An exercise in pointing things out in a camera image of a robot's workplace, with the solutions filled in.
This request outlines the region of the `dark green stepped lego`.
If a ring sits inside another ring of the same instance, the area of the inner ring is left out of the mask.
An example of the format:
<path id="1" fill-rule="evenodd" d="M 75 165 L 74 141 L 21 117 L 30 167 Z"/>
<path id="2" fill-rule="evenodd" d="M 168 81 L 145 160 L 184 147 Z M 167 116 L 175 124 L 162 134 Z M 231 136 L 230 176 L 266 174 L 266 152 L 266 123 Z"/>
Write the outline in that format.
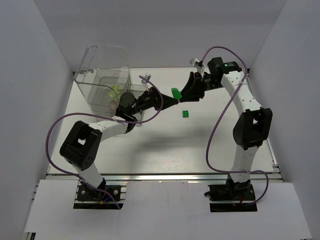
<path id="1" fill-rule="evenodd" d="M 181 92 L 177 89 L 177 88 L 171 88 L 171 93 L 172 93 L 172 97 L 175 99 L 175 100 L 180 100 L 182 98 L 182 94 Z"/>

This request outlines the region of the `dark green square lego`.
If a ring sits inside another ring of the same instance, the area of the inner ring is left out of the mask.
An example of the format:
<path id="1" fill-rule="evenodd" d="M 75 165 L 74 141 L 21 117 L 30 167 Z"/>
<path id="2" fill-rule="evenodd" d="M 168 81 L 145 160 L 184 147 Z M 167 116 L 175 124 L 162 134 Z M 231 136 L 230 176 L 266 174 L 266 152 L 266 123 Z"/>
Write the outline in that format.
<path id="1" fill-rule="evenodd" d="M 183 118 L 188 118 L 190 116 L 189 111 L 188 110 L 183 110 L 182 111 L 182 117 Z"/>

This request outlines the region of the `light yellow-green square lego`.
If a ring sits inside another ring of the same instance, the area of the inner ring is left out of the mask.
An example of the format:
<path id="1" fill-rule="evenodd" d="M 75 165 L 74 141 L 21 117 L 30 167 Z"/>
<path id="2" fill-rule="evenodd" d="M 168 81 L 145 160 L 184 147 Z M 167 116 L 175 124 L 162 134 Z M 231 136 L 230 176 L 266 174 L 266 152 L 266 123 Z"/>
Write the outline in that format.
<path id="1" fill-rule="evenodd" d="M 117 92 L 120 92 L 122 89 L 121 89 L 121 86 L 120 85 L 114 85 L 112 86 L 112 89 L 117 93 Z"/>

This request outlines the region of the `clear plastic containers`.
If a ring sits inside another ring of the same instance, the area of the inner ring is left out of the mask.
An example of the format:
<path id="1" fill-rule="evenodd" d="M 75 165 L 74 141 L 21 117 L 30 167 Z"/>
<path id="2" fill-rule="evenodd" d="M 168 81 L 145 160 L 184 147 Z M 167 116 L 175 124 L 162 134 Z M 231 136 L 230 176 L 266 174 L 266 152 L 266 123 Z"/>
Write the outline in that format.
<path id="1" fill-rule="evenodd" d="M 73 79 L 92 113 L 104 117 L 116 114 L 116 110 L 109 109 L 112 100 L 119 106 L 123 93 L 130 92 L 138 98 L 146 90 L 142 84 L 132 82 L 127 53 L 120 46 L 88 46 Z M 119 85 L 121 91 L 115 92 L 114 85 Z M 114 92 L 116 97 L 110 97 L 109 92 Z"/>

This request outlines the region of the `yellow-green rectangular lego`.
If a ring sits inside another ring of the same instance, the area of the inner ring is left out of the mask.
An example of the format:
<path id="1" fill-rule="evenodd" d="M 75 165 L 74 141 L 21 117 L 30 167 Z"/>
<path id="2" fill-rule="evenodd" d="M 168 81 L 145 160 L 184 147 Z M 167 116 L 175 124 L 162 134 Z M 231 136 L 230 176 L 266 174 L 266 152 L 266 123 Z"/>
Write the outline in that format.
<path id="1" fill-rule="evenodd" d="M 109 92 L 108 94 L 111 98 L 115 98 L 117 96 L 114 92 Z"/>

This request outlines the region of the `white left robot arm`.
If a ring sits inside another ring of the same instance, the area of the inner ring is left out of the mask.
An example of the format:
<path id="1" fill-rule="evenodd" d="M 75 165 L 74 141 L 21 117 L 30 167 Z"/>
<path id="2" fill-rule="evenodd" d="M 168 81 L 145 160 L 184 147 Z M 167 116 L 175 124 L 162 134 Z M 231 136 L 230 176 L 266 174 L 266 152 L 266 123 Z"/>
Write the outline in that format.
<path id="1" fill-rule="evenodd" d="M 172 97 L 151 87 L 138 98 L 131 92 L 125 92 L 120 96 L 112 121 L 87 124 L 79 120 L 73 125 L 59 153 L 75 168 L 80 179 L 92 187 L 94 198 L 101 199 L 101 191 L 106 189 L 106 181 L 94 164 L 100 143 L 133 130 L 138 121 L 135 114 L 139 112 L 150 108 L 164 110 L 177 105 L 182 95 L 176 88 L 171 91 Z"/>

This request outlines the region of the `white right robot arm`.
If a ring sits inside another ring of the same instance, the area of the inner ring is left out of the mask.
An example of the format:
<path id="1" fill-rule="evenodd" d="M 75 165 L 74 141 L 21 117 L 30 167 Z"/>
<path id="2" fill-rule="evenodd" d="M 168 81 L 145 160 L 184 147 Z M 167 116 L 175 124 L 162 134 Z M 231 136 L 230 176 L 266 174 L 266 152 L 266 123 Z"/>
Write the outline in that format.
<path id="1" fill-rule="evenodd" d="M 256 152 L 268 138 L 273 113 L 264 108 L 252 95 L 244 80 L 244 71 L 235 62 L 223 62 L 221 57 L 208 62 L 208 70 L 197 58 L 190 64 L 197 69 L 191 72 L 189 79 L 181 90 L 180 102 L 198 102 L 206 91 L 224 88 L 230 95 L 237 112 L 238 120 L 232 130 L 236 143 L 235 158 L 229 179 L 240 186 L 249 182 L 253 160 Z"/>

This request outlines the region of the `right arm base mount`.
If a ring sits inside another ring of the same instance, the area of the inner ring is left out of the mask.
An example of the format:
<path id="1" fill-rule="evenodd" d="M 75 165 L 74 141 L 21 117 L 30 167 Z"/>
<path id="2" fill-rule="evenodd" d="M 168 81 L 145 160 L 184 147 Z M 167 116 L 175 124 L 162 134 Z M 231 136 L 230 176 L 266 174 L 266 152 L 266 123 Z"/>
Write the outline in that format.
<path id="1" fill-rule="evenodd" d="M 246 190 L 229 191 L 225 184 L 208 185 L 204 196 L 209 198 L 211 213 L 245 213 L 257 212 L 257 204 L 253 185 Z"/>

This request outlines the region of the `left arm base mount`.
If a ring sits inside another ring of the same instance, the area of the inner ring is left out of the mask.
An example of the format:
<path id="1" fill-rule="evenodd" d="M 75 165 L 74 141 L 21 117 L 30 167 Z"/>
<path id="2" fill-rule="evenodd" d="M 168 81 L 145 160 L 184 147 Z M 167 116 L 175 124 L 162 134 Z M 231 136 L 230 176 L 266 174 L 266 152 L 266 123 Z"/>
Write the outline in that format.
<path id="1" fill-rule="evenodd" d="M 126 199 L 127 186 L 125 184 L 105 185 L 105 192 L 90 189 L 79 182 L 73 202 L 76 210 L 120 210 Z"/>

